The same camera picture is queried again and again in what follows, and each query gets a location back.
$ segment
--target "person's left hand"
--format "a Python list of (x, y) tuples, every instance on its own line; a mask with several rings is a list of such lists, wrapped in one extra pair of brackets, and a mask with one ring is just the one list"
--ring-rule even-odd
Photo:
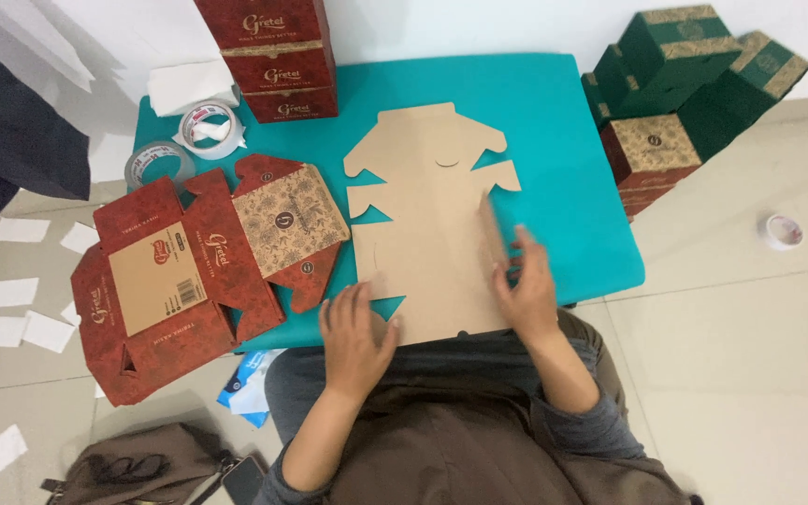
[(370, 284), (348, 286), (320, 307), (326, 352), (326, 389), (363, 403), (385, 373), (398, 347), (398, 320), (392, 318), (381, 342), (373, 337)]

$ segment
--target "teal tablecloth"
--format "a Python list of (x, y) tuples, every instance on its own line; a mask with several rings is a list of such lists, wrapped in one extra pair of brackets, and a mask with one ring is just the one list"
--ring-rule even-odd
[[(513, 160), (522, 191), (495, 189), (492, 200), (505, 238), (524, 223), (548, 247), (557, 300), (568, 304), (644, 282), (644, 263), (622, 211), (619, 193), (592, 122), (575, 59), (559, 54), (508, 54), (414, 59), (339, 67), (338, 118), (259, 125), (244, 103), (236, 109), (247, 129), (247, 149), (222, 160), (195, 158), (198, 173), (221, 167), (230, 181), (236, 160), (251, 153), (313, 163), (347, 216), (345, 188), (378, 182), (371, 174), (345, 176), (342, 158), (376, 123), (380, 110), (453, 101), (457, 111), (504, 132), (503, 154), (487, 152), (478, 165)], [(136, 148), (169, 139), (180, 116), (158, 118), (148, 97), (139, 105)], [(354, 224), (384, 220), (371, 209)], [(356, 281), (354, 250), (341, 250), (328, 295)], [(290, 292), (278, 289), (288, 321), (241, 350), (319, 345), (316, 311), (289, 310)], [(374, 307), (390, 316), (399, 300)]]

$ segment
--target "barcode label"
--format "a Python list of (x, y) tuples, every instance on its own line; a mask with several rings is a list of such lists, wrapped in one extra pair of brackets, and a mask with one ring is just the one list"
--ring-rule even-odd
[(195, 284), (192, 279), (186, 279), (177, 284), (177, 291), (180, 293), (180, 303), (184, 306), (198, 299), (198, 293), (195, 291)]

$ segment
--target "white tape roll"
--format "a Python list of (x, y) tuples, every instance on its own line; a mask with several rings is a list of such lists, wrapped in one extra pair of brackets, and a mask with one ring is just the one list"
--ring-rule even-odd
[[(196, 147), (194, 133), (196, 125), (205, 121), (206, 118), (217, 115), (223, 115), (229, 118), (229, 133), (227, 133), (226, 137), (217, 145), (204, 148)], [(180, 138), (177, 139), (174, 137), (174, 139), (181, 140), (183, 147), (199, 158), (219, 160), (220, 158), (230, 155), (232, 151), (235, 151), (236, 147), (245, 145), (245, 141), (242, 139), (244, 132), (245, 127), (241, 126), (239, 118), (232, 113), (229, 107), (218, 101), (202, 101), (183, 115), (182, 121), (180, 121)]]
[(787, 251), (802, 243), (802, 228), (790, 217), (775, 214), (759, 223), (759, 236), (772, 249)]
[(127, 166), (124, 167), (124, 179), (127, 180), (129, 189), (139, 189), (142, 187), (142, 174), (151, 163), (163, 156), (178, 156), (180, 158), (180, 169), (173, 177), (173, 185), (177, 192), (182, 192), (182, 184), (195, 176), (195, 163), (188, 157), (186, 151), (172, 142), (152, 142), (143, 145), (139, 150), (129, 157)]

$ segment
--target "smartphone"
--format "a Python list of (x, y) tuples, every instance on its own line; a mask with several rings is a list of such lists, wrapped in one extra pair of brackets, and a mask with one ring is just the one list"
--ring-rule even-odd
[(264, 483), (264, 469), (249, 455), (223, 476), (221, 482), (234, 505), (252, 505)]

